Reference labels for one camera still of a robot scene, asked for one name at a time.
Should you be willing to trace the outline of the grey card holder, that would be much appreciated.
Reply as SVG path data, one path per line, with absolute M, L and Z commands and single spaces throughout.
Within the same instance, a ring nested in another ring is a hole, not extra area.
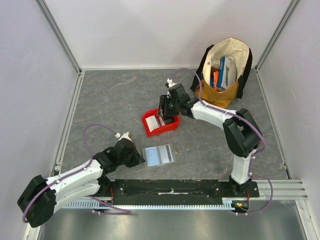
M 145 168 L 155 168 L 177 162 L 178 152 L 172 143 L 142 149 Z

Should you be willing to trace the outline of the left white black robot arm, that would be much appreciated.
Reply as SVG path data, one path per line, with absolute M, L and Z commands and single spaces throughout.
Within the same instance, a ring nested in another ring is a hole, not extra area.
M 48 178 L 37 175 L 17 200 L 23 213 L 22 221 L 36 228 L 71 202 L 86 196 L 106 196 L 111 187 L 107 174 L 119 166 L 132 168 L 143 162 L 145 160 L 136 145 L 125 137 L 115 146 L 96 153 L 84 164 L 65 173 Z

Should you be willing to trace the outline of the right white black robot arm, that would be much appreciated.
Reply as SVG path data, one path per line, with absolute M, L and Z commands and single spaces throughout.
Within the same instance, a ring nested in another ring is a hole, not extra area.
M 251 165 L 262 138 L 251 113 L 245 108 L 227 110 L 196 97 L 190 98 L 180 83 L 167 82 L 165 86 L 167 94 L 160 96 L 157 114 L 161 117 L 183 115 L 222 129 L 233 153 L 229 191 L 235 197 L 242 196 L 251 184 Z

